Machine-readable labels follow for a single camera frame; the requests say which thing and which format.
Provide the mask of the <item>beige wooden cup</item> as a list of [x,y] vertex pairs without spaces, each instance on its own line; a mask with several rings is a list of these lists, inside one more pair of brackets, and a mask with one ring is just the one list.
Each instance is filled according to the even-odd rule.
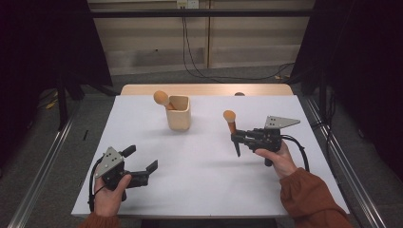
[[187,96],[170,96],[174,110],[166,111],[168,126],[171,130],[185,131],[191,125],[190,99]]

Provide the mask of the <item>black metal stand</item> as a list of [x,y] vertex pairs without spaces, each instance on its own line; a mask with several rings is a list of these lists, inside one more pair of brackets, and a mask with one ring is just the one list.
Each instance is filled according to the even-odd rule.
[[330,142],[332,138],[332,122],[336,112],[335,96],[332,90],[328,90],[327,74],[322,72],[319,81],[319,117],[325,132],[325,153],[330,158]]
[[118,92],[107,88],[105,85],[96,83],[94,80],[90,80],[83,75],[72,72],[61,72],[56,77],[57,98],[59,102],[59,130],[62,130],[68,121],[67,95],[74,101],[82,101],[85,97],[85,92],[82,90],[81,85],[90,86],[109,97],[119,95]]

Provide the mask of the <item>person's left hand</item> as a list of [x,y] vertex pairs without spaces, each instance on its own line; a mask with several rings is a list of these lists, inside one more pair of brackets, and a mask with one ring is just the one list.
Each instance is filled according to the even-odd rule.
[[121,206],[123,193],[130,181],[131,176],[125,175],[115,190],[109,190],[105,187],[105,183],[101,178],[97,179],[94,185],[94,213],[97,216],[106,218],[116,216]]

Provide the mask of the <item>aluminium floor rail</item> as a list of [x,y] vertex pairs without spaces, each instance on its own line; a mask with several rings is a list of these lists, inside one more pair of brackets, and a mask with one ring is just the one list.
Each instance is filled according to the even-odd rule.
[[9,225],[7,228],[25,228],[29,220],[31,212],[43,191],[44,185],[48,179],[48,175],[51,171],[53,164],[55,163],[59,152],[61,151],[67,135],[71,129],[72,123],[77,116],[77,112],[80,109],[81,104],[75,104],[70,112],[70,116],[67,118],[64,126],[57,132],[55,139],[53,140],[51,147],[49,148],[44,161],[42,162],[39,171],[36,173],[32,184],[29,187],[28,192],[23,197],[21,203],[17,207]]
[[314,98],[303,97],[302,101],[308,108],[308,115],[313,117],[315,120],[313,122],[315,129],[320,130],[322,138],[325,141],[324,155],[331,167],[332,174],[335,174],[335,166],[337,165],[344,177],[344,180],[350,187],[350,191],[355,197],[355,201],[358,204],[360,212],[365,217],[365,219],[361,221],[358,217],[358,213],[348,202],[348,207],[353,213],[355,221],[359,224],[359,227],[364,228],[364,222],[368,222],[370,228],[387,228],[376,205],[374,204],[374,201],[368,194],[352,165],[348,161],[348,158],[341,148],[340,143],[336,139],[336,136],[333,134],[331,127],[326,124],[324,119],[319,115],[319,107]]

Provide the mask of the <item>person's right hand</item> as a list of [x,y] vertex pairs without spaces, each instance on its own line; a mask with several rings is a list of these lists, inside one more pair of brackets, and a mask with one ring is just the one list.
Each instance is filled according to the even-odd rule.
[[280,180],[292,175],[297,171],[297,166],[295,165],[289,152],[289,148],[285,142],[281,142],[281,147],[278,152],[272,152],[267,149],[259,148],[255,151],[255,153],[273,163],[274,169]]

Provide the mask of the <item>black horizontal bar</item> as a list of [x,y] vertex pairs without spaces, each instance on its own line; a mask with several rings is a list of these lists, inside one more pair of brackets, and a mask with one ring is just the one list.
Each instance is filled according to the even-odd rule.
[[312,9],[92,9],[93,18],[151,18],[151,17],[307,17]]

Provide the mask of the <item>white wall socket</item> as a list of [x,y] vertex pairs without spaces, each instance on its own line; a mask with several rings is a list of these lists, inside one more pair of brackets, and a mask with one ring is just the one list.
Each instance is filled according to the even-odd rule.
[[180,10],[197,10],[200,7],[199,0],[176,0]]

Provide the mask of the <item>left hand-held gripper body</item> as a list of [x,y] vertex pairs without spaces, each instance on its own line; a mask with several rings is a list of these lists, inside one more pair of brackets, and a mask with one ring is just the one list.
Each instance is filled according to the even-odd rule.
[[125,158],[121,155],[122,151],[117,151],[110,146],[104,153],[98,169],[95,173],[97,179],[101,178],[106,188],[115,190],[118,183],[125,175],[131,176],[128,188],[135,188],[148,185],[149,174],[144,171],[130,172],[125,169]]

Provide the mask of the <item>dark curtain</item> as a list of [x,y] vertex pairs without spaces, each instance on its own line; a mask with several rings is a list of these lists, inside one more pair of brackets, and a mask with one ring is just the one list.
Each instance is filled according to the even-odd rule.
[[0,167],[33,121],[40,94],[58,85],[110,86],[87,0],[0,0]]
[[321,82],[403,181],[403,0],[316,0],[292,71]]

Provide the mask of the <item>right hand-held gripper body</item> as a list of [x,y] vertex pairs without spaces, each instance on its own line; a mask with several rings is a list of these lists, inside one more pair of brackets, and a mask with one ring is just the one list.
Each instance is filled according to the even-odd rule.
[[264,148],[277,152],[281,148],[282,141],[280,130],[299,123],[300,120],[268,116],[263,128],[254,128],[246,132],[245,144],[252,151]]

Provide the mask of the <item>small makeup brush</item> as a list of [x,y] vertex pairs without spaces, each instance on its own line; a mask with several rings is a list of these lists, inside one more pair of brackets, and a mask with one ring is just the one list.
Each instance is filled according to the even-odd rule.
[[223,112],[223,118],[227,122],[228,128],[231,133],[231,141],[233,142],[235,149],[236,149],[237,156],[239,157],[240,156],[240,146],[236,140],[236,136],[237,136],[237,128],[236,128],[236,122],[235,122],[236,114],[232,110],[225,110]]

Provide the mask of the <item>white table sheet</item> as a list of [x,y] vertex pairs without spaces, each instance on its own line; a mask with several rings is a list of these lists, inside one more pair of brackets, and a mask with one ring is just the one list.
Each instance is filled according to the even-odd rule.
[[149,95],[119,96],[106,122],[95,155],[112,146],[122,151],[135,144],[125,169],[137,171],[158,161],[145,187],[127,190],[119,211],[137,218],[273,218],[285,215],[279,199],[275,170],[264,159],[240,145],[240,156],[230,140],[222,116],[236,114],[236,125],[261,128],[268,116],[300,120],[283,129],[292,136],[288,147],[296,165],[308,166],[321,177],[340,207],[346,205],[295,96],[193,96],[191,126],[186,131],[168,127],[165,110]]

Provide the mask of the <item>large makeup brush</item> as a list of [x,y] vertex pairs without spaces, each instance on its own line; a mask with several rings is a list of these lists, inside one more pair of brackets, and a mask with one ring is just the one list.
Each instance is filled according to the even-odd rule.
[[175,110],[175,106],[170,102],[168,95],[164,91],[156,91],[153,98],[158,105],[163,105],[167,110]]

